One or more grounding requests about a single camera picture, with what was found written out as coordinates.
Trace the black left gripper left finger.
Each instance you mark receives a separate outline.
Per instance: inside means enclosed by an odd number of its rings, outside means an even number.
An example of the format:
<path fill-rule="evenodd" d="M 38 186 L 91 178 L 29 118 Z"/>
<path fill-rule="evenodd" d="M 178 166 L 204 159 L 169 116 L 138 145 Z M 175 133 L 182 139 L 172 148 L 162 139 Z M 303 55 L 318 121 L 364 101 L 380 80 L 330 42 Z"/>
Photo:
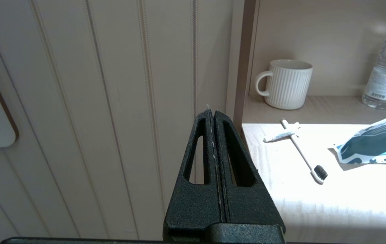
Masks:
<path fill-rule="evenodd" d="M 197 141 L 203 139 L 204 184 L 190 182 Z M 163 222 L 164 240 L 203 240 L 205 229 L 221 222 L 213 115 L 199 113 L 180 166 Z"/>

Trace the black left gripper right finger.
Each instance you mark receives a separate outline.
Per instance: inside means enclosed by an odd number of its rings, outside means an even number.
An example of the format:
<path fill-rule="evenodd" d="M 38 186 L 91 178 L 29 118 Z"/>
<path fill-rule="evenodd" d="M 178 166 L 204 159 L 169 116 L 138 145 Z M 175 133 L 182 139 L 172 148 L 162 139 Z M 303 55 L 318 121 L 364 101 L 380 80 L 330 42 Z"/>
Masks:
<path fill-rule="evenodd" d="M 284 228 L 284 221 L 232 120 L 216 111 L 213 126 L 223 221 Z"/>

